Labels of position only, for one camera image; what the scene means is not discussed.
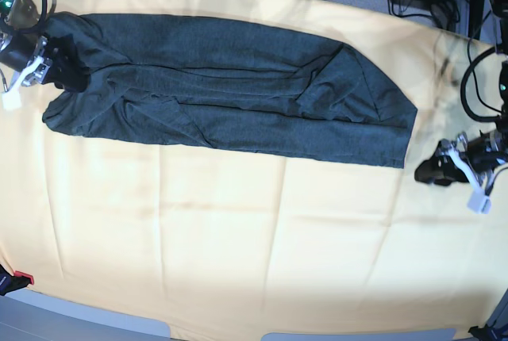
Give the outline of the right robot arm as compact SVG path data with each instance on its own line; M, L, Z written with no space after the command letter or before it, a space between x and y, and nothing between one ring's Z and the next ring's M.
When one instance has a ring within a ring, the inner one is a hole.
M1 65L12 72L1 73L1 103L5 110L21 107L21 88L52 83L70 93L82 93L88 77L71 55L64 38L50 36L46 29L48 0L41 0L37 22L29 27L10 24L19 0L1 0Z

